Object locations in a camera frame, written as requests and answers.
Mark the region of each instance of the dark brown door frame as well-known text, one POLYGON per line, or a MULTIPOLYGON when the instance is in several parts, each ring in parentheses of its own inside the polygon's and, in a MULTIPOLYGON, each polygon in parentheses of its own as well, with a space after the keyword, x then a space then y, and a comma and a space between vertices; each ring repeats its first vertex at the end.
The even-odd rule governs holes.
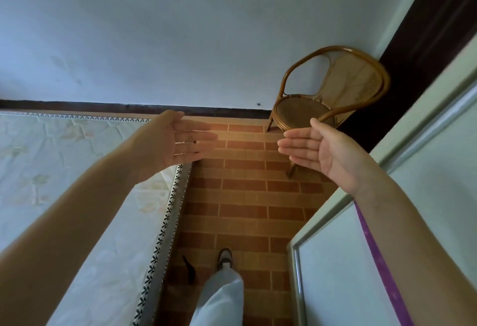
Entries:
POLYGON ((414 0, 380 59, 391 89, 351 115, 340 130, 371 151, 476 31, 477 0, 414 0))

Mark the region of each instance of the chair leg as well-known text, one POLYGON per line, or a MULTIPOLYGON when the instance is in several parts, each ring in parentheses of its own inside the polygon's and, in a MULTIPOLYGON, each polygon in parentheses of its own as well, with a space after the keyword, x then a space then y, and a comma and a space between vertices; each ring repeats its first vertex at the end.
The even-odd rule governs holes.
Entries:
POLYGON ((268 127, 267 127, 267 130, 265 131, 266 133, 267 133, 268 131, 270 131, 271 123, 272 123, 272 122, 273 122, 273 116, 272 116, 272 114, 270 114, 269 125, 268 125, 268 127))
POLYGON ((287 170, 287 178, 291 178, 293 176, 293 173, 295 172, 296 167, 297 165, 290 161, 290 166, 287 170))

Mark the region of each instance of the shoe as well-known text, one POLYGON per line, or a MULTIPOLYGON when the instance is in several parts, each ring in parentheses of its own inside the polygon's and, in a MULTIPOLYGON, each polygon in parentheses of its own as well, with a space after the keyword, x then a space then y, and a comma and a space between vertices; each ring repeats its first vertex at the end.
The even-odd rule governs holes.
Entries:
POLYGON ((232 268, 232 251, 229 248, 223 248, 218 254, 217 270, 224 267, 232 268))

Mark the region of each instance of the pant leg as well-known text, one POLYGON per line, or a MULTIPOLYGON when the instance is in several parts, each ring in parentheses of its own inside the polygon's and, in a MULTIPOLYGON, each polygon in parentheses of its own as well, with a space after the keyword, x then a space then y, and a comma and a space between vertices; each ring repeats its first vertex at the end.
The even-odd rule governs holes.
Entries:
POLYGON ((242 317, 242 278, 224 267, 204 285, 190 326, 241 326, 242 317))

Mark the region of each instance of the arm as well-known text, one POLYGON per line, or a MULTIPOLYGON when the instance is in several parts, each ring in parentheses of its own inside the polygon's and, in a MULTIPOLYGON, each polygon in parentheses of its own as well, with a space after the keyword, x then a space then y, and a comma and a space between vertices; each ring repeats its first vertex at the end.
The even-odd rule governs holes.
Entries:
POLYGON ((477 324, 477 293, 399 186, 353 139, 319 123, 285 132, 279 151, 351 194, 416 325, 477 324))
POLYGON ((45 325, 134 185, 202 158, 217 135, 166 111, 92 165, 0 255, 0 319, 45 325))

